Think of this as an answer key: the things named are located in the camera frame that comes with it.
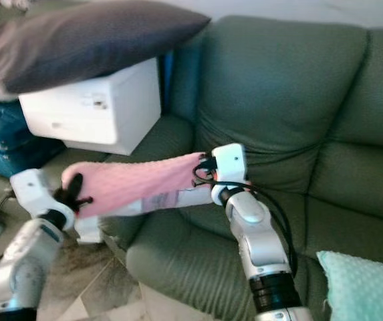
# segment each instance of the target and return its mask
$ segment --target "tiled floor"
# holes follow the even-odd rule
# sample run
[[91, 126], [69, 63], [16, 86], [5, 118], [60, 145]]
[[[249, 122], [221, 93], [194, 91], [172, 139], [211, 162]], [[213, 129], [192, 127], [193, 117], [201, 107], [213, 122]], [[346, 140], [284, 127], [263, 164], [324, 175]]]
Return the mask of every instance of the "tiled floor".
[[47, 278], [37, 321], [213, 321], [139, 284], [105, 245], [67, 239]]

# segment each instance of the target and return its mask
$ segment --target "pink towel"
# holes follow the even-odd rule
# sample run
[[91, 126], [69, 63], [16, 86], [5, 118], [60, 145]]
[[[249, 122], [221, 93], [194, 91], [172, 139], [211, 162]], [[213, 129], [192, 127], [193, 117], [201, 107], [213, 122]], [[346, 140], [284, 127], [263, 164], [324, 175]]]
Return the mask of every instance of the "pink towel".
[[193, 169], [201, 155], [195, 152], [136, 164], [76, 163], [62, 173], [62, 185], [66, 188], [72, 177], [81, 173], [84, 180], [78, 198], [93, 197], [94, 201], [80, 209], [79, 217], [103, 215], [139, 199], [191, 189]]

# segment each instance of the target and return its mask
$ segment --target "dark gray cushion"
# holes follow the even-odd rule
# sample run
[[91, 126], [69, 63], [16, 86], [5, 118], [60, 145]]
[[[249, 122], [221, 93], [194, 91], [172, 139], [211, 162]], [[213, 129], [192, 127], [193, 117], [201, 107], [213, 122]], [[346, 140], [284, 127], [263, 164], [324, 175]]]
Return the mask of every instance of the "dark gray cushion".
[[90, 3], [0, 25], [0, 100], [163, 54], [209, 18], [153, 1]]

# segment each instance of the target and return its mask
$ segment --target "mint green cushion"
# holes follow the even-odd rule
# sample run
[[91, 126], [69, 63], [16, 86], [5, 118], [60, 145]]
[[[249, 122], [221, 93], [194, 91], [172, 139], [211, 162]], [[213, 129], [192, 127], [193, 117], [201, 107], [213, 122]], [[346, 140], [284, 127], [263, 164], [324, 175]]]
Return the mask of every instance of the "mint green cushion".
[[328, 278], [331, 321], [383, 321], [383, 263], [332, 251], [317, 257]]

